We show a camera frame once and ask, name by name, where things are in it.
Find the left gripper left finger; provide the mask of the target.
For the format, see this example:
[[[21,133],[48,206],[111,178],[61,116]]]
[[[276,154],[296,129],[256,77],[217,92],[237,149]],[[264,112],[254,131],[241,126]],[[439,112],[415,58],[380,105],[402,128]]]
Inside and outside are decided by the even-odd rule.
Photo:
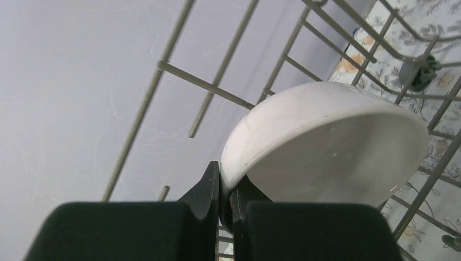
[[[216,260],[219,164],[180,199],[55,208],[26,260]]]

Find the small white ceramic bowl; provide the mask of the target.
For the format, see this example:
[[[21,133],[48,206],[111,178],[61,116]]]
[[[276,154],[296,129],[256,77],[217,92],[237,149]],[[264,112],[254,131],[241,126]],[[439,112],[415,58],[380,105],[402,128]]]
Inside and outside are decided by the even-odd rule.
[[[230,133],[220,159],[221,223],[248,178],[274,202],[378,207],[417,171],[429,145],[421,116],[356,86],[312,82],[278,92]]]

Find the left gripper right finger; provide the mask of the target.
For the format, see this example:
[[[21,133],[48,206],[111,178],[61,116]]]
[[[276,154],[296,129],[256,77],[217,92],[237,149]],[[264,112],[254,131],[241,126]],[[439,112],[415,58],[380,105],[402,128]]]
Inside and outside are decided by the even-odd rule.
[[[244,178],[231,192],[236,260],[401,260],[374,207],[275,203]]]

